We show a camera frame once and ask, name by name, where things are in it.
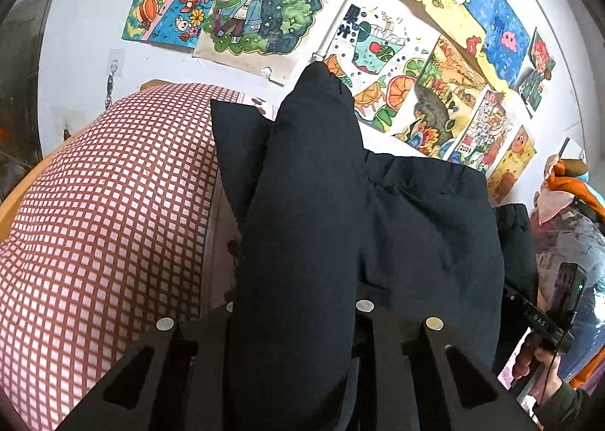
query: device with green light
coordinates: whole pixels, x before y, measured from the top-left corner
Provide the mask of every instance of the device with green light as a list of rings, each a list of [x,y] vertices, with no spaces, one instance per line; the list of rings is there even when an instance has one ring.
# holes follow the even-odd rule
[[[574,343],[574,336],[569,332],[576,317],[578,302],[586,286],[586,271],[577,264],[562,262],[555,281],[551,308],[544,313],[527,301],[514,289],[504,285],[504,296],[518,304],[529,327],[541,335],[532,352],[541,346],[556,354],[567,354]],[[522,402],[534,383],[538,380],[545,365],[534,359],[529,366],[526,377],[515,380],[510,387],[518,402]]]

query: plastic bag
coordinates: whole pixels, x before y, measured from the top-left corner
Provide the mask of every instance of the plastic bag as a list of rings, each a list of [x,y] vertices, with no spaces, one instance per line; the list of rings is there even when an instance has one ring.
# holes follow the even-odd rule
[[[569,381],[601,350],[605,342],[605,237],[596,224],[566,207],[540,225],[531,217],[540,292],[550,308],[561,262],[586,271],[586,286],[571,328],[574,345],[562,356],[559,377]]]

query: green sleeve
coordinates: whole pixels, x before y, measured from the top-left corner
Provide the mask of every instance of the green sleeve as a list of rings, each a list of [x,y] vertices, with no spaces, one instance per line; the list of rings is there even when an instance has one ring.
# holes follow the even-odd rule
[[[544,431],[564,430],[576,419],[588,398],[585,391],[574,390],[569,383],[563,382],[548,402],[534,406],[534,414],[544,426]]]

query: juice cup drawing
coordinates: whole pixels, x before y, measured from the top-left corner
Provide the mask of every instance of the juice cup drawing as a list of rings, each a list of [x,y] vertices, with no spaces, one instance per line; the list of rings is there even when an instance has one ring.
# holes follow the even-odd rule
[[[378,74],[405,43],[406,39],[393,34],[392,21],[387,21],[386,28],[362,21],[355,41],[353,64],[364,73]]]

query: orange cloth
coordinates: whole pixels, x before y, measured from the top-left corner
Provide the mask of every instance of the orange cloth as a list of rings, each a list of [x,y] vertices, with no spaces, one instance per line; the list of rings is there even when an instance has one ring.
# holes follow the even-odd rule
[[[605,223],[605,208],[592,195],[592,192],[583,181],[579,178],[565,176],[565,164],[562,160],[559,160],[553,167],[550,176],[546,179],[546,183],[552,191],[564,191],[575,195],[578,199],[588,204]]]
[[[591,361],[582,368],[580,373],[574,376],[573,380],[569,382],[572,388],[578,389],[591,377],[595,369],[599,366],[601,361],[605,359],[605,347],[602,347],[597,355],[591,359]]]

